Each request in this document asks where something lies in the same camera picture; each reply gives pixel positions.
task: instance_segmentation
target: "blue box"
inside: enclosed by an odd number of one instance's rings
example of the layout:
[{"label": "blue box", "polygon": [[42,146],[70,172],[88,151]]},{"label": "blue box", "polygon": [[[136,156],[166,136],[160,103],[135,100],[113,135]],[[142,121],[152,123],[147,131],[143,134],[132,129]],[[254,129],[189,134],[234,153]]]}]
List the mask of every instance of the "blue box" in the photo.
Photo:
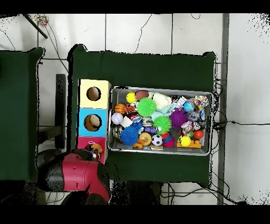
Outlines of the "blue box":
[{"label": "blue box", "polygon": [[[84,119],[87,115],[98,115],[101,118],[101,127],[97,131],[89,131],[84,127]],[[107,114],[106,109],[80,108],[79,112],[79,136],[83,137],[106,137],[107,136]]]}]

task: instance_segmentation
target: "dark green tablecloth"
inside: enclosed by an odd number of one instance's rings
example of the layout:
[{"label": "dark green tablecloth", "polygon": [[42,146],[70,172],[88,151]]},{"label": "dark green tablecloth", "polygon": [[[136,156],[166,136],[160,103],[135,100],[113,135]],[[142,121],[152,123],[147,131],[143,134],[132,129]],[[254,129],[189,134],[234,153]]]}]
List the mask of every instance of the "dark green tablecloth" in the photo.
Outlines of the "dark green tablecloth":
[{"label": "dark green tablecloth", "polygon": [[36,68],[43,52],[0,51],[0,180],[36,179]]},{"label": "dark green tablecloth", "polygon": [[[78,79],[107,80],[113,86],[213,92],[215,54],[152,55],[86,52],[75,45],[69,52],[68,140],[75,147]],[[110,178],[157,182],[200,182],[208,186],[209,156],[109,152]]]}]

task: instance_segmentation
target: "pink box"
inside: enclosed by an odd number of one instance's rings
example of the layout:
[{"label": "pink box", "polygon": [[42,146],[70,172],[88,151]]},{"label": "pink box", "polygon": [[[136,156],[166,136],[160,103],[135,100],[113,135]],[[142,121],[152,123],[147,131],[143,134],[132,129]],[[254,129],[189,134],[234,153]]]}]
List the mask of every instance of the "pink box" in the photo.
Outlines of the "pink box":
[{"label": "pink box", "polygon": [[96,143],[101,146],[103,149],[101,153],[100,162],[105,164],[108,150],[106,146],[106,138],[105,137],[78,137],[78,148],[85,148],[88,144]]}]

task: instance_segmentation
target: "yellow tennis ball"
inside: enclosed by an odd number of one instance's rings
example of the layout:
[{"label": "yellow tennis ball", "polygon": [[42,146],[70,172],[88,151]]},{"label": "yellow tennis ball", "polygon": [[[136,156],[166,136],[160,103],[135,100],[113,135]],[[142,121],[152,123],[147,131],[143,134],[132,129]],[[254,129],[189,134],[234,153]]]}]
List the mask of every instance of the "yellow tennis ball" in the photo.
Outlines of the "yellow tennis ball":
[{"label": "yellow tennis ball", "polygon": [[180,141],[181,146],[183,147],[187,147],[191,143],[191,139],[189,136],[180,136],[179,141]]},{"label": "yellow tennis ball", "polygon": [[129,102],[130,104],[136,101],[135,92],[128,93],[126,96],[126,99],[127,99],[127,102]]}]

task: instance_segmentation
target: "green spiky ball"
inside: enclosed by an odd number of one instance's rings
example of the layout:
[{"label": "green spiky ball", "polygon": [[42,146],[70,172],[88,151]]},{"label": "green spiky ball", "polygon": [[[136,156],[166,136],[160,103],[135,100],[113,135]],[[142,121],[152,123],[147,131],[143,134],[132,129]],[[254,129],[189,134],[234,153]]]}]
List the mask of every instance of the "green spiky ball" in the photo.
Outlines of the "green spiky ball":
[{"label": "green spiky ball", "polygon": [[157,131],[157,134],[162,135],[170,130],[171,119],[167,116],[160,116],[154,121],[153,126],[161,127],[161,131]]},{"label": "green spiky ball", "polygon": [[157,108],[157,104],[151,98],[144,97],[140,100],[137,105],[138,113],[142,117],[149,117],[151,116]]}]

